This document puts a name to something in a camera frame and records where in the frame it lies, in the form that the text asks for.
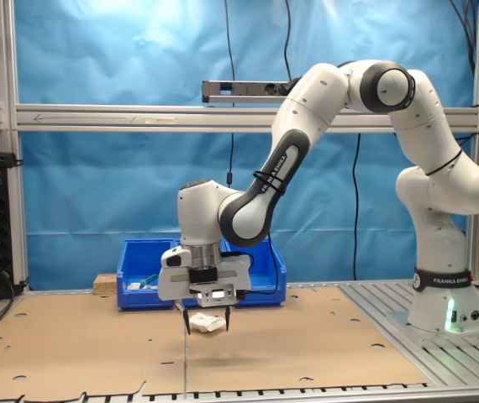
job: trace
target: blue backdrop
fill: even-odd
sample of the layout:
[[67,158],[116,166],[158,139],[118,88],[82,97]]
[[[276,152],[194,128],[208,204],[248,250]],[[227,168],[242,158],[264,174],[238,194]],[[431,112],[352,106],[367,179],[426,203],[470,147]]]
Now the blue backdrop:
[[[389,59],[425,71],[447,107],[472,101],[463,30],[439,0],[291,0],[293,76],[319,62]],[[16,0],[21,102],[201,105],[202,80],[229,80],[224,0]],[[229,0],[237,80],[286,80],[284,0]],[[176,193],[225,182],[227,133],[23,133],[30,284],[83,288],[114,272],[126,238],[177,237]],[[245,189],[270,135],[237,134]],[[349,280],[356,135],[325,136],[277,206],[273,238],[288,279]],[[410,166],[392,134],[365,134],[360,279],[409,278],[411,219],[394,189]],[[461,228],[465,220],[458,220]]]

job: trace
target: cardboard surface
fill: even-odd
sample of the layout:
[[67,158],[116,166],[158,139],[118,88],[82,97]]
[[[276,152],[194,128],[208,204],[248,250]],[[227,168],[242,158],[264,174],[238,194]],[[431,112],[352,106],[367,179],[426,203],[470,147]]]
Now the cardboard surface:
[[[127,395],[144,382],[145,395],[184,389],[178,311],[118,311],[113,296],[29,296],[0,322],[0,338],[0,400]],[[230,332],[193,332],[188,344],[189,391],[427,381],[330,287],[289,290],[283,307],[234,309]]]
[[234,309],[228,333],[193,333],[188,374],[197,392],[427,382],[335,287],[288,290],[285,306]]
[[145,381],[148,393],[183,391],[177,311],[118,311],[112,296],[30,296],[0,322],[0,337],[0,400],[133,394]]

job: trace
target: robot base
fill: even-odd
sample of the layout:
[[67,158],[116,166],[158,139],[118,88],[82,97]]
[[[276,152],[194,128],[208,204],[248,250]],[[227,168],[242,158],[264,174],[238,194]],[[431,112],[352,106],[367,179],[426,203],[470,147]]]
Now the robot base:
[[463,341],[464,338],[479,337],[479,329],[467,330],[465,332],[446,332],[444,330],[427,332],[410,325],[408,315],[406,311],[393,311],[387,314],[387,320],[394,325],[403,336],[421,348],[432,348],[436,344],[443,346],[446,341],[451,341],[459,346],[461,345],[459,341]]
[[409,314],[395,311],[388,320],[420,347],[479,337],[479,291],[475,286],[415,291]]

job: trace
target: blue crate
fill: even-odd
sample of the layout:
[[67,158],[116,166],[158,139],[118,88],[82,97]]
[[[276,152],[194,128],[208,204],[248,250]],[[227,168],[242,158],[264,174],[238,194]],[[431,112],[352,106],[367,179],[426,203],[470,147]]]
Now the blue crate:
[[[221,241],[221,250],[224,251],[242,251],[252,254],[255,258],[255,264],[250,268],[250,288],[256,291],[272,292],[275,290],[275,265],[271,258],[269,249],[269,239],[264,239],[261,243],[251,248],[241,248],[239,246]],[[243,301],[239,301],[236,306],[271,306],[281,305],[287,298],[287,268],[284,265],[279,251],[271,241],[273,254],[275,255],[276,266],[279,275],[279,286],[275,294],[247,294]],[[183,300],[186,307],[198,306],[195,298]]]
[[[221,240],[221,251],[241,250],[255,257],[255,265],[250,269],[252,290],[264,292],[275,289],[275,267],[268,248],[269,240],[252,248],[239,248]],[[120,255],[117,271],[118,306],[122,309],[171,308],[174,301],[162,301],[157,289],[128,290],[131,283],[140,282],[151,275],[158,275],[161,270],[161,255],[168,249],[180,244],[179,239],[126,239]],[[249,294],[237,306],[280,305],[286,299],[287,269],[282,257],[272,245],[279,269],[279,288],[275,294]],[[157,287],[158,279],[150,283]],[[198,306],[195,298],[183,300],[186,307]]]
[[[140,282],[161,270],[161,255],[174,248],[174,239],[126,239],[120,254],[116,286],[118,306],[122,309],[171,308],[174,301],[162,301],[157,289],[128,290],[128,285]],[[150,286],[157,286],[157,280]]]

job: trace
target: green status light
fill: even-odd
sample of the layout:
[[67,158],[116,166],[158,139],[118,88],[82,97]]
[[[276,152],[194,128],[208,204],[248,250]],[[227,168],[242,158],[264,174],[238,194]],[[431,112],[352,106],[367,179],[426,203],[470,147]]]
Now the green status light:
[[447,305],[447,318],[445,319],[445,330],[448,332],[450,330],[452,322],[452,312],[455,309],[455,299],[450,298],[449,304]]

